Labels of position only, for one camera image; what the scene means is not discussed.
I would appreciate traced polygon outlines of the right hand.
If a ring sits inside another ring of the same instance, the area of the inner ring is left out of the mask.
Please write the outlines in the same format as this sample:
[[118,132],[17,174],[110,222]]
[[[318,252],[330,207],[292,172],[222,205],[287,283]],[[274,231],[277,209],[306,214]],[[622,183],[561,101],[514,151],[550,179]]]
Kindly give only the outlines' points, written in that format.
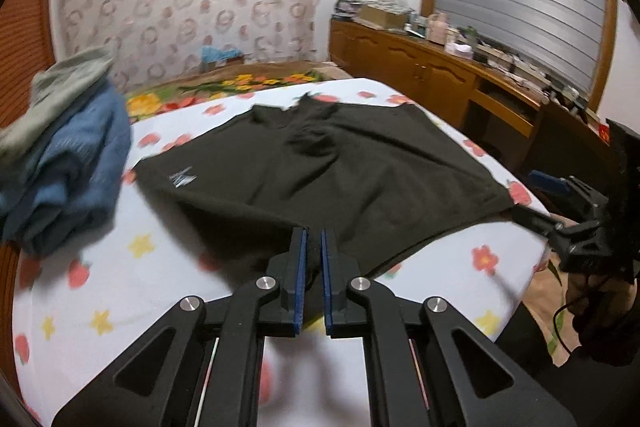
[[601,275],[570,274],[566,304],[575,317],[608,322],[636,306],[638,284]]

